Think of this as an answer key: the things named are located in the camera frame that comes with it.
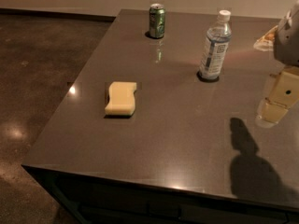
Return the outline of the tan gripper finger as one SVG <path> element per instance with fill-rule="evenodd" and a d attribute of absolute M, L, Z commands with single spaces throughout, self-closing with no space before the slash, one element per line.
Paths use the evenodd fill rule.
<path fill-rule="evenodd" d="M 263 94 L 255 121 L 260 127 L 272 128 L 299 101 L 299 67 L 285 66 L 278 74 L 270 74 Z"/>

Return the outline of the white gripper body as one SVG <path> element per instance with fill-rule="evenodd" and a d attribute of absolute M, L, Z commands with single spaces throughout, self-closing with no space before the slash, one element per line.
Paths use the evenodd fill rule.
<path fill-rule="evenodd" d="M 299 0 L 278 23 L 274 57 L 285 65 L 299 66 Z"/>

